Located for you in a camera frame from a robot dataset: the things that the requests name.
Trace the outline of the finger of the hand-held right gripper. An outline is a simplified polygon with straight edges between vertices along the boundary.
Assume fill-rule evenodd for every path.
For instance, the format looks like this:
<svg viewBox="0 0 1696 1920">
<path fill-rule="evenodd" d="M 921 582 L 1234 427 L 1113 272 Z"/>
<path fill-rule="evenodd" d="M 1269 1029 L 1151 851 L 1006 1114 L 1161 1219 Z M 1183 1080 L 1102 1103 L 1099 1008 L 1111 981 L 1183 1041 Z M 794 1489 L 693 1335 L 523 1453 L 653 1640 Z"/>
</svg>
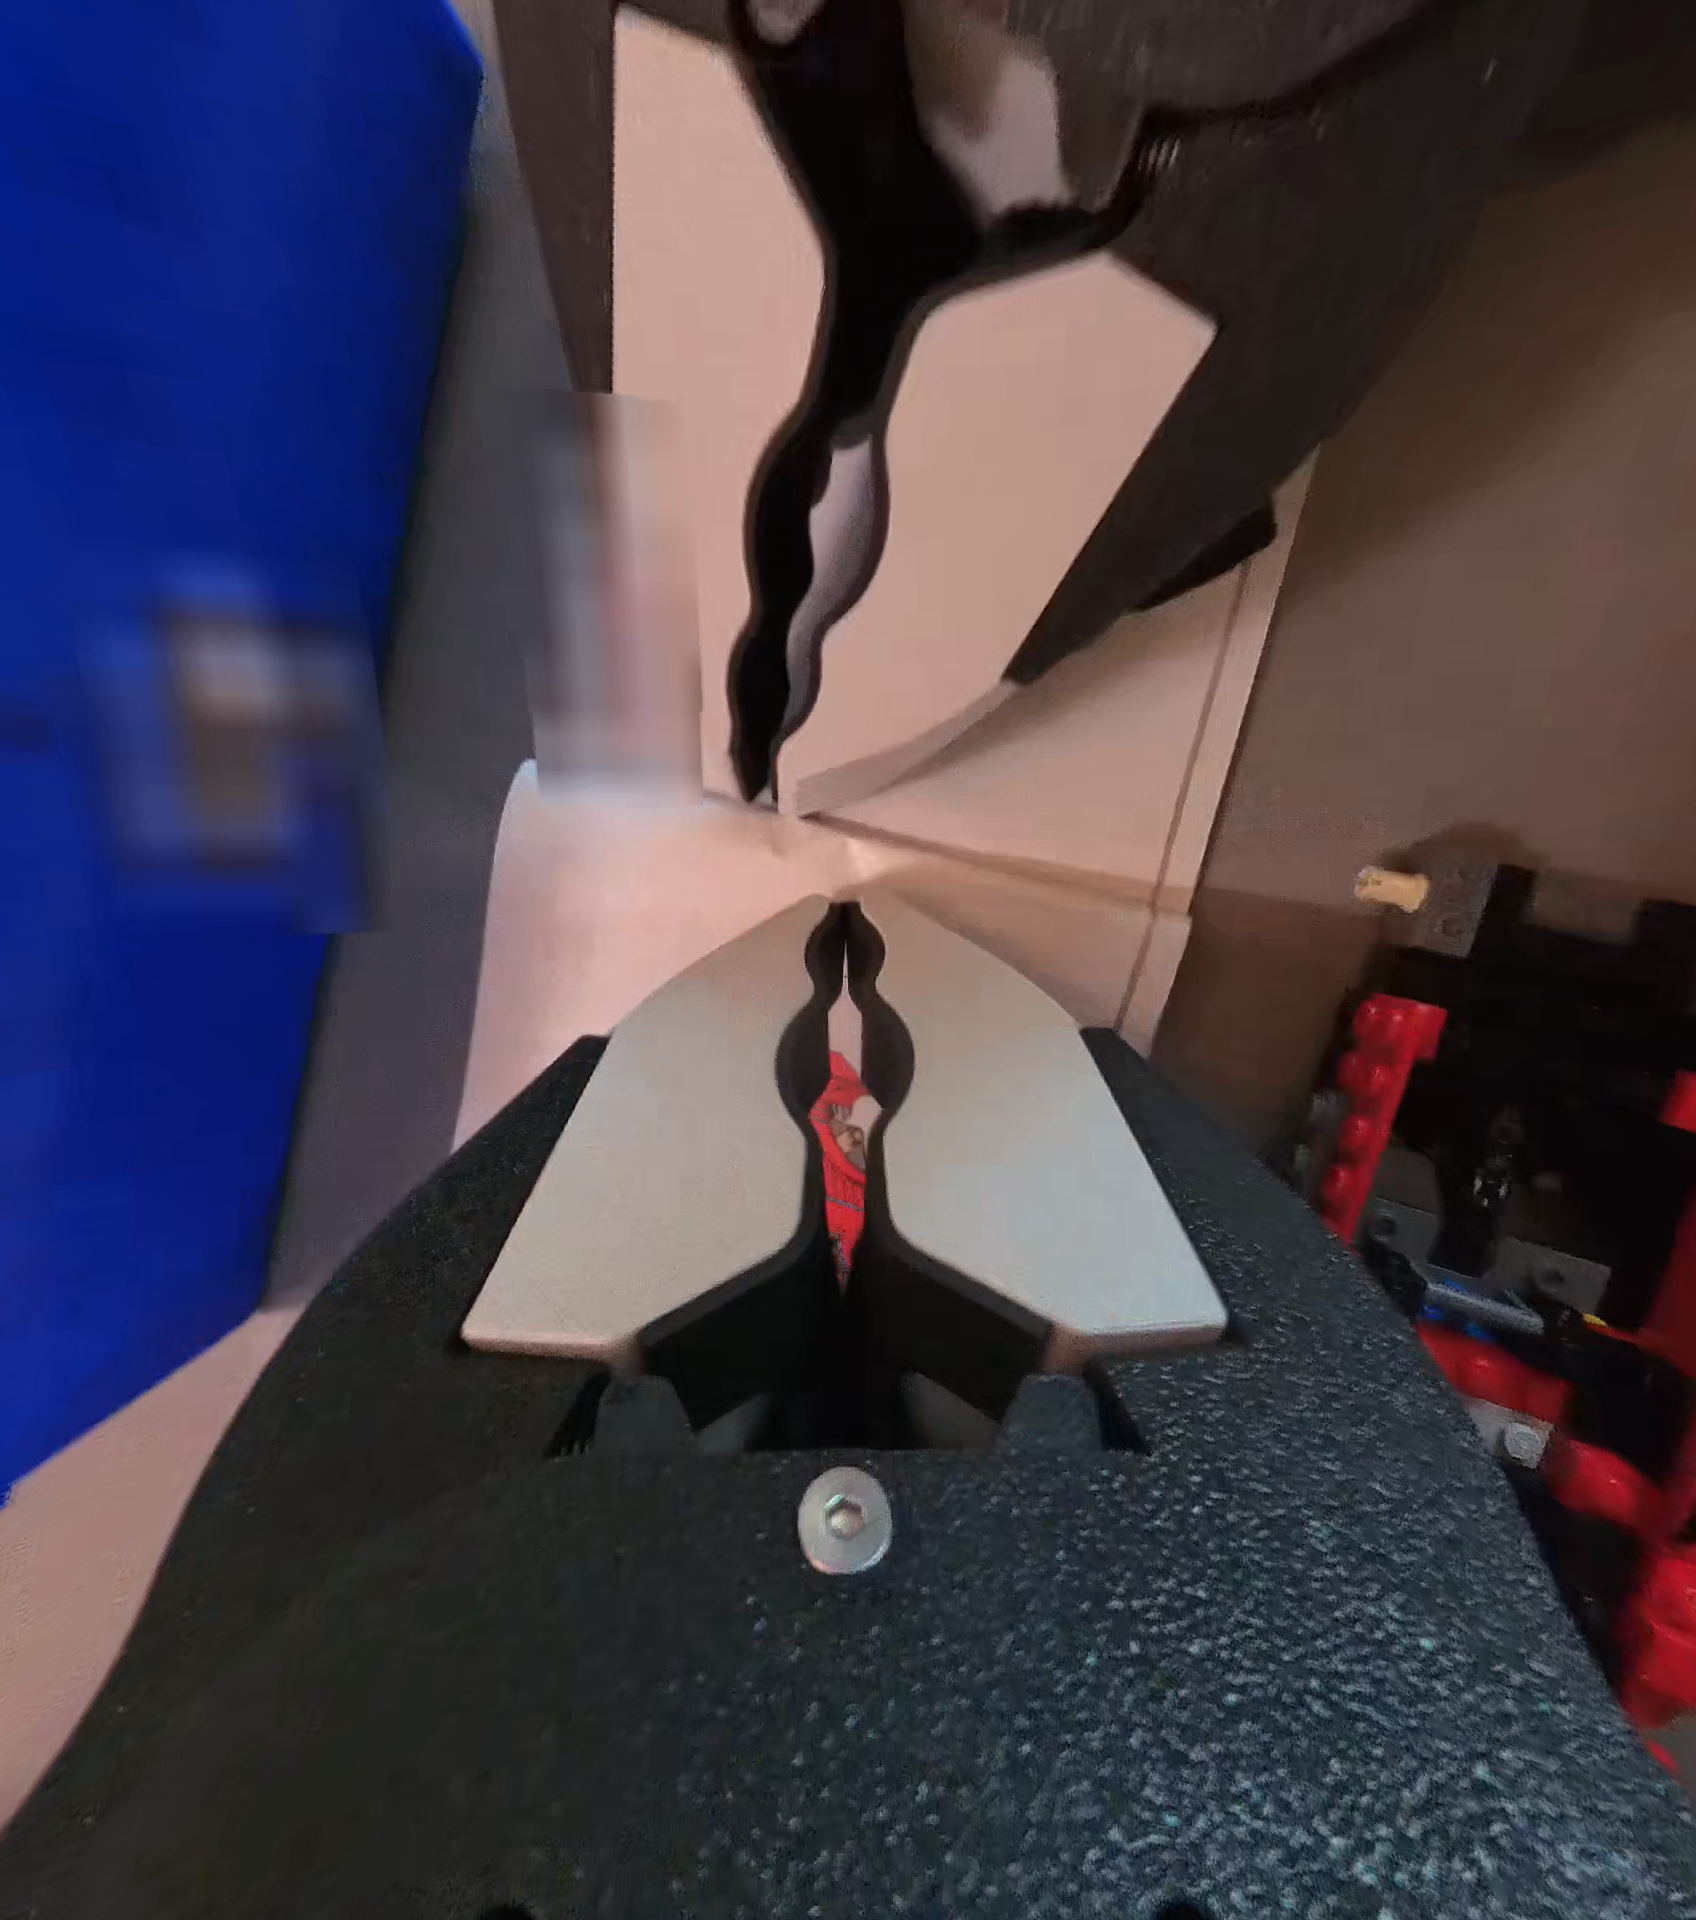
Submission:
<svg viewBox="0 0 1696 1920">
<path fill-rule="evenodd" d="M 807 378 L 820 241 L 732 57 L 636 9 L 613 24 L 613 391 L 667 419 L 687 538 L 708 792 L 728 758 L 752 607 L 749 486 Z"/>
<path fill-rule="evenodd" d="M 1088 256 L 958 295 L 829 454 L 770 791 L 840 812 L 1006 704 L 1009 667 L 1218 324 Z"/>
</svg>

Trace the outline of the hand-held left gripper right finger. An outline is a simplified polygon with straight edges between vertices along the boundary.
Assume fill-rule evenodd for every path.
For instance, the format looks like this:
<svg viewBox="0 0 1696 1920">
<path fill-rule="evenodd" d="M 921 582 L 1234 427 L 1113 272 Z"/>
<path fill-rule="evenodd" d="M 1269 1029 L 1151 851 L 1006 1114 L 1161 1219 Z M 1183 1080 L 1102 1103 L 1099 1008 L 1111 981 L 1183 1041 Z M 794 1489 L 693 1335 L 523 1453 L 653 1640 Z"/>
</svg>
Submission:
<svg viewBox="0 0 1696 1920">
<path fill-rule="evenodd" d="M 1041 1337 L 1041 1366 L 1207 1347 L 1227 1310 L 1074 1013 L 902 895 L 854 903 L 876 1232 Z"/>
</svg>

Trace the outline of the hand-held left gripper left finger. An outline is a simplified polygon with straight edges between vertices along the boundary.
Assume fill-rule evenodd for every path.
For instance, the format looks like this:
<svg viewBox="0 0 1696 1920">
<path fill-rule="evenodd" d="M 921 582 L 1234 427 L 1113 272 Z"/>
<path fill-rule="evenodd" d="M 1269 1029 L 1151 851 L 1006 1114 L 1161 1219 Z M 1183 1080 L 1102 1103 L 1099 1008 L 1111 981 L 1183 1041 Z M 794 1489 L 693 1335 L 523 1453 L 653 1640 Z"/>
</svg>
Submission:
<svg viewBox="0 0 1696 1920">
<path fill-rule="evenodd" d="M 644 1332 L 780 1254 L 807 1169 L 777 1079 L 811 1004 L 805 897 L 714 949 L 612 1030 L 459 1337 L 478 1352 L 630 1365 Z"/>
</svg>

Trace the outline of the red printed plate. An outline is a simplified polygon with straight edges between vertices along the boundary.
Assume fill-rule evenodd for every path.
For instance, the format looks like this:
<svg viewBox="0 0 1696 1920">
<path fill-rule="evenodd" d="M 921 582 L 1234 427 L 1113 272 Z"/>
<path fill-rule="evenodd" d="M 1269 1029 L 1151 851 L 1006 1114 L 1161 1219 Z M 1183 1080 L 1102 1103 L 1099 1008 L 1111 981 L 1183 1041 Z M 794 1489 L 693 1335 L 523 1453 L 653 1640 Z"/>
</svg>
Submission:
<svg viewBox="0 0 1696 1920">
<path fill-rule="evenodd" d="M 820 1151 L 821 1212 L 836 1282 L 846 1288 L 868 1209 L 868 1149 L 881 1107 L 840 1048 L 828 1050 L 828 1080 L 811 1103 L 809 1126 Z"/>
</svg>

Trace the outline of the white board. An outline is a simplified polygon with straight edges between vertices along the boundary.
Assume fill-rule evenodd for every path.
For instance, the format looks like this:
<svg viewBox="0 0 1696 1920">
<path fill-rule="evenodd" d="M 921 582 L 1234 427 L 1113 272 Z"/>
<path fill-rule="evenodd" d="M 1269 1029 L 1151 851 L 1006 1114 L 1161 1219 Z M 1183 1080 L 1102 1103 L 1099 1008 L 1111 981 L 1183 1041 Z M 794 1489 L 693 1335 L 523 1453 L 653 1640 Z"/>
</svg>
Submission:
<svg viewBox="0 0 1696 1920">
<path fill-rule="evenodd" d="M 800 900 L 906 897 L 1147 1052 L 1288 568 L 1283 541 L 1118 622 L 840 821 L 509 782 L 452 1143 L 575 1039 Z"/>
</svg>

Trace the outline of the red black toy brick vehicle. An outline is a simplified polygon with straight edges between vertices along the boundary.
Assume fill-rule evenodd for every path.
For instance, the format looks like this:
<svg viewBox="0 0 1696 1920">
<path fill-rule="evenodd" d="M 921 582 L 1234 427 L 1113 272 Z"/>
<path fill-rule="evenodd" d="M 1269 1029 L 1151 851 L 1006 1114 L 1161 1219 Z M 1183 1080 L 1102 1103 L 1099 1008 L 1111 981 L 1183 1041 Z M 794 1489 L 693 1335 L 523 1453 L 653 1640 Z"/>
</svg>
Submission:
<svg viewBox="0 0 1696 1920">
<path fill-rule="evenodd" d="M 1292 1184 L 1510 1480 L 1651 1755 L 1696 1714 L 1696 903 L 1426 843 Z"/>
</svg>

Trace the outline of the blue cloth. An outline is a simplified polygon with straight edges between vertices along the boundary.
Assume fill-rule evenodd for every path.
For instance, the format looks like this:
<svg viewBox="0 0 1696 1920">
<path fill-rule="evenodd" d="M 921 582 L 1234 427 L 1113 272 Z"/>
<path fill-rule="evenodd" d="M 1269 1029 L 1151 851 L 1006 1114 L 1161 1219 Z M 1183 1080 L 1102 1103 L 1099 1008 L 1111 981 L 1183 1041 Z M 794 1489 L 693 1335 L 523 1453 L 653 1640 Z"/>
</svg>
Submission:
<svg viewBox="0 0 1696 1920">
<path fill-rule="evenodd" d="M 452 4 L 0 4 L 0 1507 L 260 1302 L 481 78 Z"/>
</svg>

